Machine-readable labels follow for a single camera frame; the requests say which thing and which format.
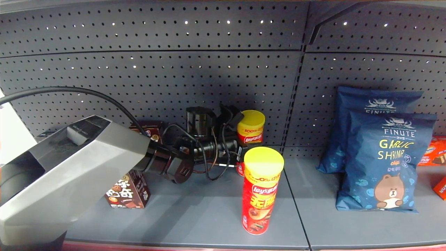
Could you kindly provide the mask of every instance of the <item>brown bear illustration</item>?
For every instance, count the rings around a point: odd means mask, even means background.
[[[397,176],[386,174],[375,187],[375,198],[379,201],[376,206],[380,209],[399,207],[403,204],[404,183]]]

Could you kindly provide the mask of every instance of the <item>gray shelf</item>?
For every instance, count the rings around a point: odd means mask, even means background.
[[[283,174],[269,229],[262,236],[242,227],[243,177],[235,170],[214,182],[197,174],[181,185],[147,178],[152,196],[145,209],[112,209],[102,198],[68,230],[66,239],[153,247],[308,249]]]
[[[287,159],[285,171],[313,250],[414,247],[445,244],[446,203],[432,187],[444,167],[419,167],[415,213],[340,212],[339,176],[314,168],[319,159]]]

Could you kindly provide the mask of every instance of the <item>yellow lid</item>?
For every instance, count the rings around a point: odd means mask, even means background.
[[[265,115],[256,110],[242,111],[244,115],[241,124],[245,126],[262,126],[265,123]]]
[[[278,151],[264,146],[248,150],[244,157],[245,168],[256,176],[275,176],[282,172],[284,164]]]

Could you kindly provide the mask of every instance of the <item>blue chip bag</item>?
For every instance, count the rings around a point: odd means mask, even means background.
[[[437,115],[350,111],[350,118],[336,208],[416,212],[415,167],[430,144]]]
[[[338,87],[336,110],[329,144],[316,167],[324,173],[344,172],[347,131],[350,128],[348,110],[363,113],[412,113],[423,92],[389,92]]]

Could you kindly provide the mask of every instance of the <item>pegboard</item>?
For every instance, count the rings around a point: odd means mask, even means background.
[[[306,51],[445,56],[445,14],[432,6],[370,3],[325,23]]]
[[[112,1],[0,15],[0,57],[122,50],[301,50],[308,2]]]
[[[339,85],[389,91],[424,91],[415,109],[434,113],[446,134],[446,58],[398,54],[307,53],[285,146],[325,146]]]
[[[301,53],[296,51],[96,52],[0,59],[5,95],[43,86],[76,86],[110,95],[139,120],[184,125],[186,108],[219,114],[219,102],[266,116],[264,142],[281,145]],[[30,132],[57,130],[97,114],[128,126],[110,103],[77,93],[12,102]]]
[[[324,152],[323,147],[285,147],[283,156],[285,158],[320,158]]]

